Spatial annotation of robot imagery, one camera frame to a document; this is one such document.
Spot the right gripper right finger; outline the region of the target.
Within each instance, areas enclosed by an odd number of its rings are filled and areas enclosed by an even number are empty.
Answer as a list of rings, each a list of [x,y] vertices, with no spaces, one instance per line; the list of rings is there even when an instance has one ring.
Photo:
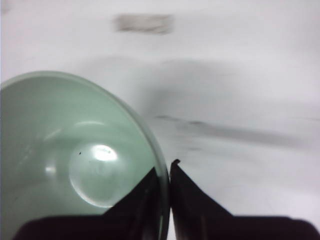
[[[170,203],[178,240],[318,240],[309,222],[285,216],[233,215],[180,168],[170,166]]]

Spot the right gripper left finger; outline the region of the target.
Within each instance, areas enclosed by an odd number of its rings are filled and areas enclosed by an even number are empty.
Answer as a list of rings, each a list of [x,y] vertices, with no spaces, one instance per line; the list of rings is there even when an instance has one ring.
[[[44,217],[25,223],[15,240],[157,240],[160,186],[156,170],[100,215]]]

